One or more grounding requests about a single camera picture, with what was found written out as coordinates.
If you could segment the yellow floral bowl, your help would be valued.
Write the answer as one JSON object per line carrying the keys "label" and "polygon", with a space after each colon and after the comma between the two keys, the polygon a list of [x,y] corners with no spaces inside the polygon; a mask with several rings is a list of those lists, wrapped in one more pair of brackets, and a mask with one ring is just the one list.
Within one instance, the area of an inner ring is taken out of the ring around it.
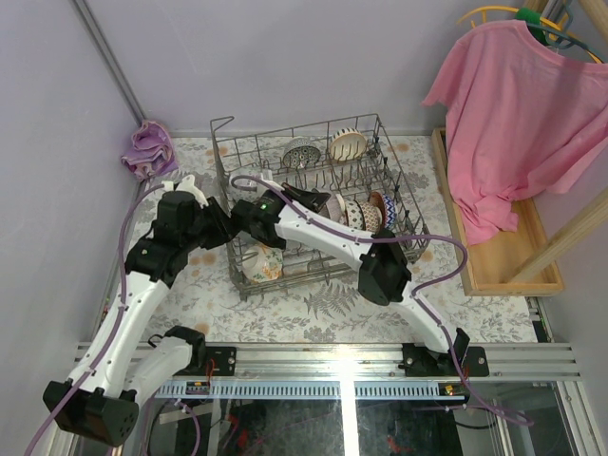
{"label": "yellow floral bowl", "polygon": [[283,275],[283,255],[278,248],[257,244],[242,257],[242,272],[253,283],[274,281]]}

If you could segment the black patterned bowl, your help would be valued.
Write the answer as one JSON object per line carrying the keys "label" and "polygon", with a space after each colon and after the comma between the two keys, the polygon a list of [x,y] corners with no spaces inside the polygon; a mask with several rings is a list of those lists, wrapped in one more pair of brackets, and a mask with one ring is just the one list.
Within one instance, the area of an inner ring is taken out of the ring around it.
{"label": "black patterned bowl", "polygon": [[304,169],[315,165],[321,156],[320,150],[307,138],[298,137],[284,147],[282,164],[289,169]]}

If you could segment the brown lattice patterned bowl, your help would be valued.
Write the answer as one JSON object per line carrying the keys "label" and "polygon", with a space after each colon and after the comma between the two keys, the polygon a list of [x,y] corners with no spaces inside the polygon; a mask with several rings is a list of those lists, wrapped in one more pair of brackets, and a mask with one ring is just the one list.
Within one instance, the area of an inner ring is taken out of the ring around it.
{"label": "brown lattice patterned bowl", "polygon": [[363,215],[364,229],[377,233],[382,228],[382,214],[378,207],[368,201],[359,202]]}

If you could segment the red diamond patterned bowl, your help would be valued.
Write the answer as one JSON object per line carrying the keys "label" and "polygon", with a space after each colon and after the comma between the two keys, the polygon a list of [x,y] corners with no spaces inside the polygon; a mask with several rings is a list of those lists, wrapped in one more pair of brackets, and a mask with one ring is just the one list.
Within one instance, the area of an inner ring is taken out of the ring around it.
{"label": "red diamond patterned bowl", "polygon": [[384,199],[382,194],[376,191],[372,191],[369,196],[369,203],[377,207],[380,211],[385,210]]}

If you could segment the cream bowl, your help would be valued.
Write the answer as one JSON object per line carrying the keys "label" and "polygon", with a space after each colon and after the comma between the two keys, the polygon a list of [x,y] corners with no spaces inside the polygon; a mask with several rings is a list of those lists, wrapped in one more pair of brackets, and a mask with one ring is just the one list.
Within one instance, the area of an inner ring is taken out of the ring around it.
{"label": "cream bowl", "polygon": [[332,135],[329,156],[337,162],[357,160],[367,150],[367,139],[355,128],[341,128]]}

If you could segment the blue zigzag bowl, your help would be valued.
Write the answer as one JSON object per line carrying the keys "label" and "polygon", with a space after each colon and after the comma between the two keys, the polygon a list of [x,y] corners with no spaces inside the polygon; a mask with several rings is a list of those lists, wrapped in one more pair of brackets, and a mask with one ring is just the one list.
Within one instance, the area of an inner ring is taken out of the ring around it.
{"label": "blue zigzag bowl", "polygon": [[383,223],[387,229],[392,229],[397,221],[397,209],[394,200],[387,194],[381,194],[381,212]]}

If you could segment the purple striped bowl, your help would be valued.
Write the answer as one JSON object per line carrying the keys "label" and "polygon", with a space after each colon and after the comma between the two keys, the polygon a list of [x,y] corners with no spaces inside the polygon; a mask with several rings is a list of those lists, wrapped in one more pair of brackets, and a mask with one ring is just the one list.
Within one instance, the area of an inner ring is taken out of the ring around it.
{"label": "purple striped bowl", "polygon": [[321,209],[320,214],[327,219],[339,222],[344,216],[342,199],[336,194],[331,195]]}

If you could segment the white bowl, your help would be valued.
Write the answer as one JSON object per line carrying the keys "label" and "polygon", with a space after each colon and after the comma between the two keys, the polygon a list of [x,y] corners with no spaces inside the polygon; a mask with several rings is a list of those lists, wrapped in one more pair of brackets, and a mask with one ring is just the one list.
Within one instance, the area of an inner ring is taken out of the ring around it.
{"label": "white bowl", "polygon": [[355,200],[345,201],[345,214],[347,225],[356,230],[365,229],[365,220],[362,206]]}

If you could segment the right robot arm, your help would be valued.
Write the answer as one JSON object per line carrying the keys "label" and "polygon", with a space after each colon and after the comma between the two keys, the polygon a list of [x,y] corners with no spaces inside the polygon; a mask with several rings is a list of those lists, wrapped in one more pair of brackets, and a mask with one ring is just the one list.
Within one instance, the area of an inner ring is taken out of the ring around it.
{"label": "right robot arm", "polygon": [[392,231],[365,232],[319,214],[330,195],[306,192],[256,177],[238,176],[264,186],[255,201],[238,200],[231,211],[240,231],[273,248],[289,241],[312,247],[349,266],[358,275],[357,290],[379,306],[395,305],[422,337],[435,368],[454,374],[466,365],[470,338],[452,325],[422,294],[426,284],[412,281],[400,246],[405,240]]}

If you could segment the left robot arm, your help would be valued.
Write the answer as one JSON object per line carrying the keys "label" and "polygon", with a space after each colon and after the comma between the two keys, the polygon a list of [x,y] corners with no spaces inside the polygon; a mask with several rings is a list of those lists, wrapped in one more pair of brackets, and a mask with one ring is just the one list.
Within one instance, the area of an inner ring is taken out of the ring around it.
{"label": "left robot arm", "polygon": [[43,393],[61,430],[110,447],[128,439],[143,404],[170,377],[209,368],[204,334],[183,326],[168,330],[136,366],[130,362],[190,253],[212,250],[236,235],[216,199],[195,190],[165,192],[151,229],[151,237],[128,251],[119,293],[85,356],[65,381],[49,382]]}

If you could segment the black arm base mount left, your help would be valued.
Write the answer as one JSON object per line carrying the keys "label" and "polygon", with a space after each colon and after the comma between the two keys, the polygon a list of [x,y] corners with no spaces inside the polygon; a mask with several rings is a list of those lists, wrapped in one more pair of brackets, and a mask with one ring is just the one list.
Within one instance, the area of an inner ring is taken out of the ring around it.
{"label": "black arm base mount left", "polygon": [[208,347],[204,359],[204,373],[208,378],[232,377],[236,372],[236,347]]}

